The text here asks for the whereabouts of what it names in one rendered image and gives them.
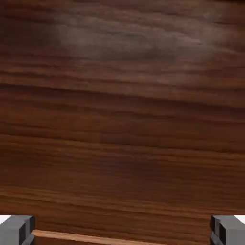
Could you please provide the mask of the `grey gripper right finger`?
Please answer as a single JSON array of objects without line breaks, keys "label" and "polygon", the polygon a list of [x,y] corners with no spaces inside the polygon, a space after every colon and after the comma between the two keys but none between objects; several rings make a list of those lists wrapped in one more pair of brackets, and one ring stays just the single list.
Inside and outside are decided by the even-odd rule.
[{"label": "grey gripper right finger", "polygon": [[245,215],[211,215],[210,245],[245,245]]}]

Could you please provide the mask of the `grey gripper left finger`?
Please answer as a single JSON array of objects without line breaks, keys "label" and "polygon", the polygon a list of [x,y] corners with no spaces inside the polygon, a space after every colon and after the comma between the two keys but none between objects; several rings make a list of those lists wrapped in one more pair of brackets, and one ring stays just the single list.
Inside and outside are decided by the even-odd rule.
[{"label": "grey gripper left finger", "polygon": [[0,245],[35,245],[35,217],[0,215]]}]

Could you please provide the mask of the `dark wood cabinet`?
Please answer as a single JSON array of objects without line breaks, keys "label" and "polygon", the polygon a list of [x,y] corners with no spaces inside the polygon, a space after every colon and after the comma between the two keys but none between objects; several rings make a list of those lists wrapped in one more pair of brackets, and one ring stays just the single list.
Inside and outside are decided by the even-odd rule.
[{"label": "dark wood cabinet", "polygon": [[35,245],[169,245],[99,236],[34,230]]}]

